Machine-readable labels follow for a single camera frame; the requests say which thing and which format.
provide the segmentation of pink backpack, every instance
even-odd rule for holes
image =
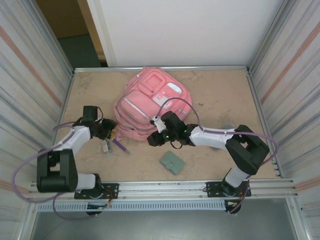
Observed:
[[[147,137],[157,128],[150,123],[161,105],[169,98],[191,98],[188,90],[172,76],[159,68],[147,68],[126,83],[125,91],[113,105],[117,122],[116,138],[132,138],[146,141]],[[190,107],[179,99],[168,101],[160,112],[162,116],[172,111],[184,120],[190,112]]]

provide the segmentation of orange stripe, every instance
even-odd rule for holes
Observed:
[[[20,193],[22,194],[25,194],[25,195],[28,195],[29,194],[29,190],[24,188],[24,187],[21,187],[21,186],[17,186],[18,190]],[[0,180],[0,189],[5,189],[5,190],[9,190],[11,192],[14,191],[12,185],[10,182],[7,182],[7,181],[3,181],[3,180]]]
[[[284,78],[284,76],[288,73],[288,71],[291,69],[293,64],[297,61],[297,59],[304,53],[304,51],[309,47],[309,45],[312,43],[312,41],[316,38],[318,33],[320,32],[320,22],[315,26],[315,28],[312,30],[312,32],[309,34],[309,36],[304,40],[302,45],[299,47],[296,54],[293,56],[291,61],[287,64],[287,66],[282,70],[280,75],[276,78],[274,83],[271,85],[269,90],[266,92],[266,94],[261,99],[261,104],[264,104],[266,99],[269,97],[269,95],[272,93],[272,91],[276,88],[276,86],[280,83],[280,81]]]
[[[62,106],[61,101],[54,94],[54,92],[48,87],[36,69],[32,66],[32,64],[28,61],[28,59],[23,55],[23,53],[18,49],[9,35],[5,32],[5,30],[0,26],[0,36],[6,42],[6,44],[12,49],[12,51],[17,55],[17,57],[21,60],[21,62],[25,65],[25,67],[30,71],[30,73],[38,80],[41,86],[45,89],[45,91],[52,97],[52,99],[59,105]]]
[[[320,186],[320,177],[315,177],[315,178],[312,178],[308,181],[304,181],[302,183],[299,183],[299,184],[295,185],[295,189],[298,192],[300,192],[300,191],[305,191],[305,190],[311,189],[316,186]]]

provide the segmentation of enclosure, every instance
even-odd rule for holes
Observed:
[[[0,3],[0,238],[319,238],[320,2],[86,2],[108,67],[73,69],[35,1]],[[75,156],[79,173],[119,184],[112,207],[96,219],[64,221],[52,202],[19,199],[10,181],[14,170],[69,131],[52,128],[77,120],[85,105],[114,119],[113,104],[143,66],[182,83],[203,126],[245,124],[277,141],[279,153],[252,176],[241,211],[228,215],[230,198],[203,192],[234,167],[227,151],[150,147],[129,138],[121,143],[130,155],[112,146],[106,156],[93,138]],[[190,113],[185,122],[196,120]],[[275,146],[266,143],[272,154]],[[167,151],[185,161],[177,175],[159,163]],[[17,174],[17,189],[34,200],[51,197],[38,192],[36,175],[34,160]],[[70,192],[56,208],[83,217],[88,202]]]

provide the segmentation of floor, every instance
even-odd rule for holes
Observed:
[[[207,128],[249,126],[263,133],[256,107],[243,70],[225,71],[169,71],[189,91],[193,106],[201,123]],[[122,94],[125,83],[137,72],[86,72],[77,73],[71,89],[63,122],[75,121],[82,116],[84,105],[99,106],[104,117],[114,119],[113,104]],[[196,123],[192,112],[185,122]],[[60,138],[68,129],[61,131]],[[75,156],[80,173],[98,173],[102,181],[179,181],[222,179],[234,161],[225,150],[206,146],[184,146],[173,149],[169,143],[152,147],[146,142],[123,139],[121,143],[131,152],[128,155],[112,146],[112,155],[103,154],[102,141],[93,138]],[[186,165],[173,175],[159,163],[161,157],[172,151]],[[275,178],[270,163],[260,168],[253,178]]]
[[[94,44],[89,34],[58,39],[72,68],[100,68]]]
[[[85,213],[65,213],[83,217]],[[296,240],[285,199],[246,199],[237,215],[224,211],[103,212],[65,221],[37,214],[32,240]]]

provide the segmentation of plywood board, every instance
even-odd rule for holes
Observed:
[[[169,71],[191,93],[193,106],[201,124],[207,128],[226,125],[249,126],[263,133],[245,72],[230,71]],[[84,105],[101,107],[105,118],[114,118],[113,104],[124,91],[125,82],[137,72],[77,73],[71,89],[63,122],[82,116]],[[196,123],[192,112],[186,124]],[[60,137],[68,131],[62,131]],[[123,139],[121,143],[131,152],[124,153],[112,144],[112,156],[103,155],[102,141],[88,141],[75,156],[78,172],[98,173],[103,181],[175,181],[222,179],[235,166],[225,150],[206,146],[184,146],[173,149],[169,143],[152,147],[147,142]],[[166,151],[172,151],[185,161],[182,171],[173,175],[159,163]],[[260,168],[254,178],[274,178],[271,164]]]

